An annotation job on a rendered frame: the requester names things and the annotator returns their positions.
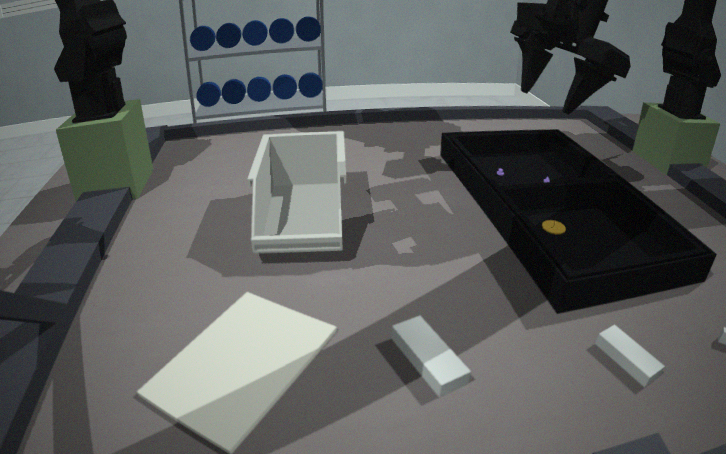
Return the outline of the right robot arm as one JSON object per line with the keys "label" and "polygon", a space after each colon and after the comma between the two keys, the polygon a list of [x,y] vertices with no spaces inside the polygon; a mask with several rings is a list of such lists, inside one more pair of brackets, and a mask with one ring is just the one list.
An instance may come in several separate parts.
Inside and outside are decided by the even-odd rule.
{"label": "right robot arm", "polygon": [[[706,89],[716,87],[721,77],[712,24],[716,2],[685,0],[682,14],[665,28],[661,43],[663,72],[673,76],[664,102],[658,107],[681,119],[706,119],[700,114]],[[548,0],[546,4],[518,2],[517,26],[538,31],[563,29],[562,34],[573,38],[577,11],[576,0]]]}

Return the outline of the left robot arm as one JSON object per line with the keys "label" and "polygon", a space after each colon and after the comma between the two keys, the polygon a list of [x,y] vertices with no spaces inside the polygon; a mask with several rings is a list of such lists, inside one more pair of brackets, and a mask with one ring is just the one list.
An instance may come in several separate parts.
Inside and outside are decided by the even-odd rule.
{"label": "left robot arm", "polygon": [[114,117],[126,105],[114,67],[122,63],[126,22],[113,0],[55,2],[64,48],[54,71],[60,82],[69,83],[72,123]]}

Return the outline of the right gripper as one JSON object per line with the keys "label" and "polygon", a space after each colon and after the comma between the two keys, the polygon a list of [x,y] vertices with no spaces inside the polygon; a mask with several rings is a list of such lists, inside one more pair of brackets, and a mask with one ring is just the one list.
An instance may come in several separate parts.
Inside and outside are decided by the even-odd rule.
{"label": "right gripper", "polygon": [[[562,34],[563,29],[537,32],[525,26],[518,27],[517,20],[510,31],[518,36],[514,40],[522,51],[521,91],[524,93],[531,90],[553,56],[545,49],[557,47],[586,58],[584,61],[574,57],[576,73],[563,107],[568,115],[608,82],[615,82],[614,74],[626,78],[631,67],[629,55],[608,42],[588,38],[594,37],[600,21],[607,22],[606,4],[602,0],[576,0],[576,6],[578,21],[573,38]],[[573,43],[577,43],[576,46],[572,46]]]}

